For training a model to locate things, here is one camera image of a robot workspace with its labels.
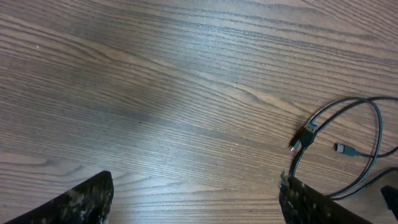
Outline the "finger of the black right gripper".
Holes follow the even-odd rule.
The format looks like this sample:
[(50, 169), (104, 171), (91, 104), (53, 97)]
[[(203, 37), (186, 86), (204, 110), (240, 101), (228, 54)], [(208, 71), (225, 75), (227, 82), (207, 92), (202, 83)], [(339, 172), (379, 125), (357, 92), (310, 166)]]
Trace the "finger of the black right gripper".
[(388, 210), (390, 210), (396, 218), (398, 218), (398, 191), (396, 188), (391, 186), (384, 186), (381, 189), (382, 196), (387, 204)]

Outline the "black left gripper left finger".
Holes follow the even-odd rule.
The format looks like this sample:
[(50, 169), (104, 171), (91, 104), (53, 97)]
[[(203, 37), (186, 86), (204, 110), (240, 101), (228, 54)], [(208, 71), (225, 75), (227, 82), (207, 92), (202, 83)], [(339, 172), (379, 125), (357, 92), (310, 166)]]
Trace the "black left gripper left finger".
[(105, 224), (113, 197), (113, 178), (104, 170), (6, 224)]

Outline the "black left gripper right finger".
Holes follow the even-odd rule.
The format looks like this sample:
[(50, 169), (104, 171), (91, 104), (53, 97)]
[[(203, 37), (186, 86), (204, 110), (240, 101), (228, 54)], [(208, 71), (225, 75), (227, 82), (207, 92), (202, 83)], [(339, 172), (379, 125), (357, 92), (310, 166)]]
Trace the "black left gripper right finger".
[(368, 223), (290, 175), (280, 175), (279, 190), (279, 204), (286, 224)]

